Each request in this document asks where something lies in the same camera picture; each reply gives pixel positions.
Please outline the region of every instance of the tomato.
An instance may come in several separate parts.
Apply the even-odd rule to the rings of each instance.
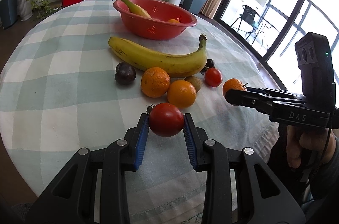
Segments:
[[[212,87],[218,87],[222,83],[222,73],[216,68],[209,68],[205,73],[205,82]]]
[[[150,112],[149,125],[158,136],[171,137],[183,129],[184,115],[172,104],[157,104]]]

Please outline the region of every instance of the basket rim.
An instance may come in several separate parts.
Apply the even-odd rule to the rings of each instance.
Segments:
[[[172,22],[167,22],[167,21],[162,21],[162,20],[149,19],[147,17],[136,15],[136,14],[133,14],[133,13],[131,13],[129,11],[126,11],[126,10],[120,8],[118,3],[123,3],[120,0],[115,0],[113,2],[113,7],[114,7],[114,9],[116,9],[121,14],[126,14],[126,15],[128,15],[130,17],[140,18],[140,19],[143,19],[143,20],[148,20],[148,21],[152,21],[152,22],[155,22],[155,23],[164,24],[164,25],[168,25],[168,26],[185,27],[185,28],[187,28],[187,27],[194,27],[195,25],[197,25],[197,23],[198,23],[197,18],[193,14],[191,14],[189,11],[187,11],[187,10],[185,10],[185,9],[179,7],[179,6],[173,5],[173,4],[169,3],[169,2],[165,2],[165,1],[161,1],[161,0],[156,0],[156,1],[158,3],[168,4],[168,5],[172,6],[172,7],[178,8],[181,11],[184,11],[184,12],[188,13],[191,16],[191,18],[192,18],[192,22],[190,22],[190,23],[172,23]]]

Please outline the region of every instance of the sliding glass door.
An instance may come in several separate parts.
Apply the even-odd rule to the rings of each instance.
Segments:
[[[253,52],[282,89],[295,93],[302,93],[302,86],[294,44],[308,32],[326,36],[339,86],[339,0],[223,0],[215,19]]]

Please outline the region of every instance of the red box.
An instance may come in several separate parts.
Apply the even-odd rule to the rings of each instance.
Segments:
[[[76,3],[81,2],[82,0],[62,0],[62,6],[67,7]]]

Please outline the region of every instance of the human hand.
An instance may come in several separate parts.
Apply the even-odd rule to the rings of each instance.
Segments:
[[[316,150],[322,152],[326,138],[328,135],[328,129],[324,129],[323,132],[315,132],[310,131],[305,133],[304,128],[287,126],[287,145],[286,145],[286,153],[287,153],[287,162],[290,167],[298,168],[301,164],[301,151],[302,148]],[[297,134],[301,134],[301,137],[298,141]],[[331,135],[328,142],[328,147],[325,151],[325,156],[322,160],[323,164],[328,163],[336,150],[336,139],[334,137],[333,131],[331,131]]]

